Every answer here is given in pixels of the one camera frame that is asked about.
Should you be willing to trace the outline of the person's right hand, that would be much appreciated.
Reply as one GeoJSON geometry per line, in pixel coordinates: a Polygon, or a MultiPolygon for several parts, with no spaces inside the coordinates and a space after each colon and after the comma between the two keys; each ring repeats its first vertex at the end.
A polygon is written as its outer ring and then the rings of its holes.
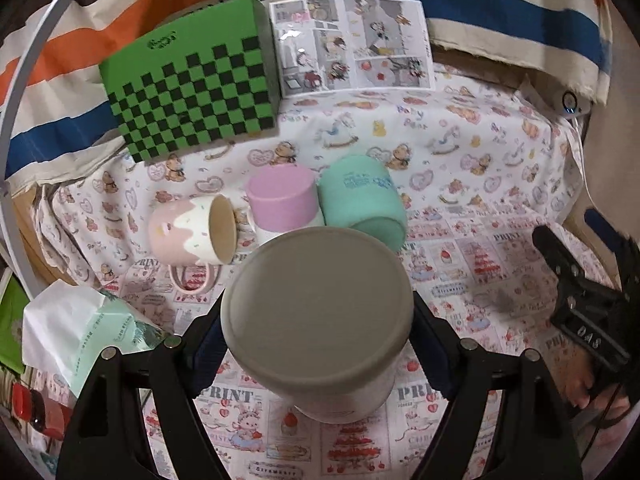
{"type": "Polygon", "coordinates": [[[575,418],[584,411],[601,414],[609,405],[606,420],[626,416],[634,406],[627,396],[624,387],[616,391],[617,384],[606,386],[596,393],[596,376],[591,364],[590,354],[582,347],[574,346],[572,356],[567,361],[561,386],[565,401],[565,411],[569,419],[575,418]]]}

